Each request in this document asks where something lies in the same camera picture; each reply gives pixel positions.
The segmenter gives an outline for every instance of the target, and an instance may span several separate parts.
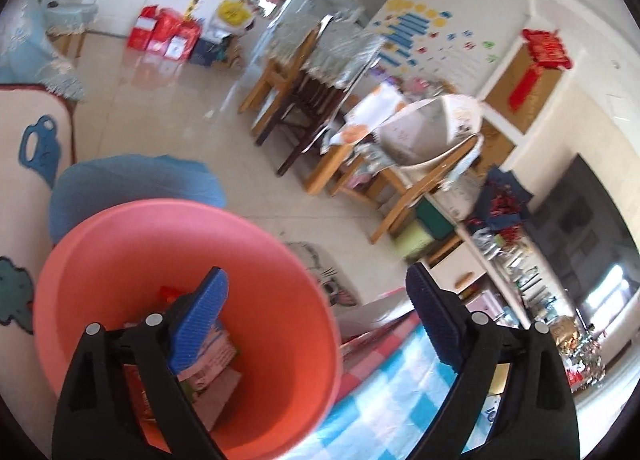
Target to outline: blue and white checkered cloth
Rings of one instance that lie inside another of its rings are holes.
[[[404,460],[455,379],[418,325],[377,371],[334,406],[318,429],[279,460]],[[490,428],[481,414],[465,450],[482,445]]]

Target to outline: metal screw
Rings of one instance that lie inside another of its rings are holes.
[[[96,335],[100,331],[100,323],[91,323],[84,329],[89,335]]]
[[[535,323],[533,323],[533,328],[535,328],[541,334],[549,333],[549,327],[542,323],[542,321],[536,321]]]
[[[149,314],[146,316],[145,323],[149,326],[158,326],[162,323],[162,314]]]
[[[489,323],[489,316],[487,316],[484,312],[474,312],[471,315],[471,321],[476,323],[476,325],[486,325]]]

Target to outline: red tassel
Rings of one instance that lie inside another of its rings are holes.
[[[516,86],[515,90],[509,96],[509,106],[511,111],[517,112],[524,104],[529,94],[535,87],[538,79],[542,76],[542,68],[535,63],[527,68],[524,76]]]

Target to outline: blue gripper pad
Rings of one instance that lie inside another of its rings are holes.
[[[405,285],[438,359],[459,373],[467,354],[469,311],[456,294],[441,290],[420,263],[409,267]]]
[[[193,294],[175,301],[170,326],[169,369],[174,375],[186,370],[198,359],[198,352],[218,319],[228,294],[228,276],[213,267]]]

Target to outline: television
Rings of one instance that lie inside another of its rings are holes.
[[[638,248],[609,193],[580,155],[524,228],[585,328],[604,330],[638,290]]]

